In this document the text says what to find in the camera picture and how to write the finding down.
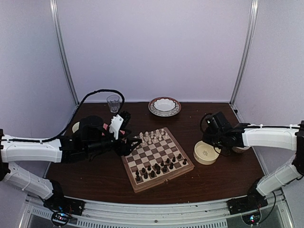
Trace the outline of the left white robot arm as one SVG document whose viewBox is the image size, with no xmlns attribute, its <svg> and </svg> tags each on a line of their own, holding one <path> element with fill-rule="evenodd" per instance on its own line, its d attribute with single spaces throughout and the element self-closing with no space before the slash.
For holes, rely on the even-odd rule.
<svg viewBox="0 0 304 228">
<path fill-rule="evenodd" d="M 0 179 L 34 193 L 50 202 L 58 211 L 68 207 L 60 184 L 54 180 L 39 178 L 16 161 L 45 161 L 76 163 L 114 151 L 119 156 L 129 155 L 141 139 L 129 138 L 126 129 L 129 117 L 113 116 L 110 124 L 96 115 L 82 118 L 72 127 L 71 136 L 59 135 L 53 139 L 27 139 L 0 134 Z"/>
</svg>

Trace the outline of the tall dark chess piece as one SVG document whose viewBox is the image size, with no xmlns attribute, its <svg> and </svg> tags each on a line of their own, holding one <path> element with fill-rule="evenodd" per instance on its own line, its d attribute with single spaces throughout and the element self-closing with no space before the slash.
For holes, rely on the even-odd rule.
<svg viewBox="0 0 304 228">
<path fill-rule="evenodd" d="M 157 166 L 157 168 L 156 168 L 156 173 L 157 173 L 157 174 L 160 174 L 160 173 L 161 173 L 160 170 L 161 170 L 160 166 Z"/>
</svg>

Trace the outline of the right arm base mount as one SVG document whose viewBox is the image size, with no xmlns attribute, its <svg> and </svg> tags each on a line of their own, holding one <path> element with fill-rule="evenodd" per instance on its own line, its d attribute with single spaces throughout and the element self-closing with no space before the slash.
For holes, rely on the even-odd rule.
<svg viewBox="0 0 304 228">
<path fill-rule="evenodd" d="M 257 191 L 257 183 L 258 180 L 252 184 L 246 196 L 227 201 L 227 207 L 231 215 L 258 210 L 268 205 L 266 197 Z"/>
</svg>

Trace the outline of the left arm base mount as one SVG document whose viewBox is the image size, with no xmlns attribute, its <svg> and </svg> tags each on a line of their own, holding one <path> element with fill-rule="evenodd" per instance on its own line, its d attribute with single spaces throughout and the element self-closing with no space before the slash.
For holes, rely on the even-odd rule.
<svg viewBox="0 0 304 228">
<path fill-rule="evenodd" d="M 85 202 L 83 200 L 65 197 L 61 185 L 55 180 L 51 180 L 50 182 L 52 183 L 53 194 L 50 198 L 43 200 L 44 206 L 54 211 L 81 216 Z"/>
</svg>

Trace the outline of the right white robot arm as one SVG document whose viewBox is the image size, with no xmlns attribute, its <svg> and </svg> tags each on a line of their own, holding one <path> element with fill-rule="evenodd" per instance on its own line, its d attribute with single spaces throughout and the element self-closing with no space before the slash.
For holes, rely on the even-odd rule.
<svg viewBox="0 0 304 228">
<path fill-rule="evenodd" d="M 254 209 L 262 197 L 304 176 L 304 123 L 233 126 L 222 112 L 207 113 L 200 121 L 202 140 L 213 148 L 254 149 L 264 176 L 248 190 L 243 204 Z"/>
</svg>

